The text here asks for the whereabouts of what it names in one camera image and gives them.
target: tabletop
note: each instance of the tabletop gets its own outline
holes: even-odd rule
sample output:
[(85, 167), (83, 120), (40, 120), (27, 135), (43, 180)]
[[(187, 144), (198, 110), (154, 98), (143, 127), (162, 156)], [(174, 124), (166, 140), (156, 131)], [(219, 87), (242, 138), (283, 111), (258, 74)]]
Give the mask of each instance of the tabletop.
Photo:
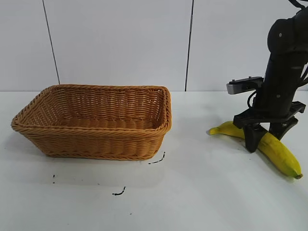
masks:
[(0, 230), (308, 230), (308, 112), (282, 139), (304, 174), (291, 180), (243, 141), (206, 133), (245, 110), (249, 93), (172, 92), (171, 131), (135, 162), (46, 157), (10, 127), (37, 94), (0, 92)]

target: woven basket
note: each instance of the woven basket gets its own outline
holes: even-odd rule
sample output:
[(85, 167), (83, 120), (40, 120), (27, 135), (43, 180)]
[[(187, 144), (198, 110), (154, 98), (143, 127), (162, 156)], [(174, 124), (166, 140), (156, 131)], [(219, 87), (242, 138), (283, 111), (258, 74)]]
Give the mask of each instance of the woven basket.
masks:
[(171, 129), (170, 93), (155, 86), (51, 86), (12, 128), (51, 157), (146, 160)]

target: black marker line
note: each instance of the black marker line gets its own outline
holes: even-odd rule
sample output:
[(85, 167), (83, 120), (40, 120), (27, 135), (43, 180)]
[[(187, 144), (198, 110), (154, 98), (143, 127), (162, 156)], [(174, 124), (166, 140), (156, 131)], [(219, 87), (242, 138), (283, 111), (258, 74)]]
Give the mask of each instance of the black marker line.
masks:
[(120, 192), (120, 193), (113, 193), (112, 195), (114, 195), (114, 196), (122, 195), (123, 192), (125, 191), (125, 189), (126, 189), (126, 186), (123, 188), (123, 191), (122, 191), (122, 192)]
[(158, 161), (155, 161), (155, 162), (149, 163), (149, 164), (151, 165), (151, 164), (156, 164), (158, 162), (161, 162), (165, 158), (165, 154), (166, 154), (166, 152), (164, 152), (163, 158), (161, 158), (161, 160), (158, 160)]

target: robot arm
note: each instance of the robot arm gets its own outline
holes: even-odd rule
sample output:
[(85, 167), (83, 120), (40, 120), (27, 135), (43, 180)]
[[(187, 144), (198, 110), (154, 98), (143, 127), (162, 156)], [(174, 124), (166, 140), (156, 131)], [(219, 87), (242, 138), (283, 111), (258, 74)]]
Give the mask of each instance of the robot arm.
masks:
[(234, 117), (233, 123), (243, 128), (246, 148), (254, 152), (267, 132), (260, 123), (270, 123), (269, 132), (279, 140), (297, 124), (294, 117), (305, 105), (292, 102), (298, 87), (308, 83), (308, 7), (301, 7), (294, 17), (279, 19), (269, 31), (269, 62), (265, 78), (250, 77), (227, 84), (229, 94), (256, 90), (248, 98), (248, 109)]

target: banana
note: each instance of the banana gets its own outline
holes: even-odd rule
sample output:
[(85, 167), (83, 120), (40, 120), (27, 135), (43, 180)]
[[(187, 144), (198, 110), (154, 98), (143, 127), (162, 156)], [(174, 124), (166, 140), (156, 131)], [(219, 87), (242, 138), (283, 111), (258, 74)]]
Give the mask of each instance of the banana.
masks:
[[(224, 134), (245, 139), (243, 129), (238, 129), (232, 121), (208, 131), (209, 135)], [(258, 149), (264, 153), (283, 174), (300, 179), (303, 177), (299, 162), (295, 156), (276, 137), (269, 132), (261, 139)]]

